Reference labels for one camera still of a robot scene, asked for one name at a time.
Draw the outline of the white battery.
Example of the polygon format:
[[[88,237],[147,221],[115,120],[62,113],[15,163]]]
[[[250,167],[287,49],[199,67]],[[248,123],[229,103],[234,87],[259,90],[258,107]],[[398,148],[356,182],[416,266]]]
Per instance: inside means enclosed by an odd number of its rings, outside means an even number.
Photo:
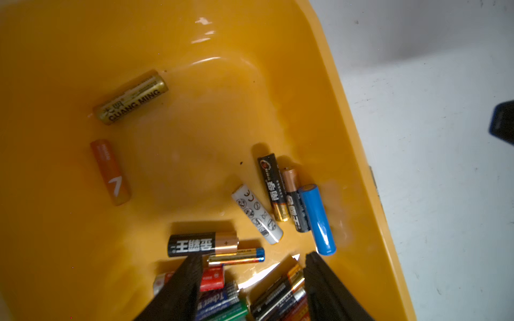
[[[239,186],[233,192],[232,199],[270,245],[280,242],[283,231],[246,185]]]

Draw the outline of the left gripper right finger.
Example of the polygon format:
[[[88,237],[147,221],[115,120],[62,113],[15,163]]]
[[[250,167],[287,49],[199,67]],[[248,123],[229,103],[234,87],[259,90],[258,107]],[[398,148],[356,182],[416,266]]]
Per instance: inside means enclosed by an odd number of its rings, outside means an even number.
[[[311,320],[373,320],[317,252],[306,255],[303,274]]]

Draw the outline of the black copper battery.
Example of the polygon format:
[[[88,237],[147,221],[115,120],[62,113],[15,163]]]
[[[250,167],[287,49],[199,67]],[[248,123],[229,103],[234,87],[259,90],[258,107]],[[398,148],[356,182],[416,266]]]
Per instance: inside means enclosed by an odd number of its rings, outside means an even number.
[[[294,168],[285,168],[281,172],[286,189],[286,201],[296,230],[306,233],[311,230],[305,206],[299,193],[300,180]]]

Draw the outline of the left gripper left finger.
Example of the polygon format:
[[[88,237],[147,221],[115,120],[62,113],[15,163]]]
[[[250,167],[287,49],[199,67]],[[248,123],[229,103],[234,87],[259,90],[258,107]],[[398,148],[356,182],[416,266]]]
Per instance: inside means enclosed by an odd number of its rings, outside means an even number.
[[[202,256],[189,255],[135,320],[195,320],[202,276]]]

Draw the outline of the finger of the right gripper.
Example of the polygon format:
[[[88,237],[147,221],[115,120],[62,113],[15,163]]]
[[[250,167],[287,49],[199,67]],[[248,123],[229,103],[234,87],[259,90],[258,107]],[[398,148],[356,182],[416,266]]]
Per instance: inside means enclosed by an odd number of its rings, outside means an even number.
[[[507,101],[498,104],[493,111],[489,133],[510,144],[514,145],[514,101]]]

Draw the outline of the black gold slim battery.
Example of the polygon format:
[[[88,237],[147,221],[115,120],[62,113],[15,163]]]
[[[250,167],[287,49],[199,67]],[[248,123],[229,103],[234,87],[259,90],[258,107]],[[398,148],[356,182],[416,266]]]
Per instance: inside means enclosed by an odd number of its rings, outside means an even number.
[[[286,202],[285,184],[275,155],[272,153],[259,157],[258,166],[269,194],[275,219],[279,222],[288,221],[290,214]]]

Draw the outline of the yellow plastic storage box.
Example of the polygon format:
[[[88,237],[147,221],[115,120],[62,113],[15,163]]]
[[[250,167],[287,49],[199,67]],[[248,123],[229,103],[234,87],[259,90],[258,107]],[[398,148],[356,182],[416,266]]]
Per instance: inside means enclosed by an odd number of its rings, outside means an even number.
[[[169,90],[105,125],[96,106],[151,72]],[[111,201],[106,139],[131,198]],[[270,245],[238,209],[274,153],[321,191],[326,261],[376,320],[416,314],[352,112],[308,1],[2,1],[1,296],[14,320],[131,320],[173,232],[236,230],[266,260],[230,268],[253,295],[315,249]]]

